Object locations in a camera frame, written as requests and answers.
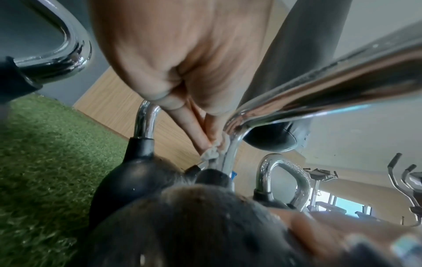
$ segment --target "black punching bag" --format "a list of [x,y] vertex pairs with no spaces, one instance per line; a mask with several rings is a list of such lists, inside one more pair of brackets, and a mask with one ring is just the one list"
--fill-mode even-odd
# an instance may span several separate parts
[[[271,43],[240,105],[313,69],[334,55],[352,0],[297,0]],[[259,149],[286,152],[302,144],[310,119],[252,129],[244,140]]]

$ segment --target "gray wall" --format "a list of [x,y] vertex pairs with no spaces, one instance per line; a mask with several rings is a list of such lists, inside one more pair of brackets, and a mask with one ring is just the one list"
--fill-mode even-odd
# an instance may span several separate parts
[[[86,0],[59,0],[92,34]],[[0,0],[0,56],[14,58],[38,55],[57,48],[63,41],[61,33],[42,17],[28,9],[20,0]],[[109,67],[93,40],[94,57],[90,66],[71,78],[46,84],[40,91],[73,105]]]

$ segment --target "green grass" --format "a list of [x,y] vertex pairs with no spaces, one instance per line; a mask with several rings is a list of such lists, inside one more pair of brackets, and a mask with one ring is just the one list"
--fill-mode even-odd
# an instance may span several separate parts
[[12,103],[0,125],[0,267],[63,266],[92,195],[127,141],[55,100]]

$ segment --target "skin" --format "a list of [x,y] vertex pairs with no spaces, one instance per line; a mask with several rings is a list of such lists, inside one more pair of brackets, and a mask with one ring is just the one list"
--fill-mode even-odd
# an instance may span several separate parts
[[[89,0],[99,46],[119,77],[165,110],[202,154],[220,142],[259,65],[272,0]],[[361,233],[387,249],[388,223],[271,210],[316,256]]]

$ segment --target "ceiling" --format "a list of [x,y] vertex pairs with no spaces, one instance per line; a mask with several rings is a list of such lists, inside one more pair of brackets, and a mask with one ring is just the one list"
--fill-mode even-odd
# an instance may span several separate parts
[[[353,0],[335,57],[422,19],[420,14],[420,0]],[[406,99],[318,117],[311,125],[306,147],[298,151],[307,164],[385,177],[381,174],[386,173],[387,164],[398,152],[403,157],[397,169],[420,164],[421,171],[421,150],[422,99]]]

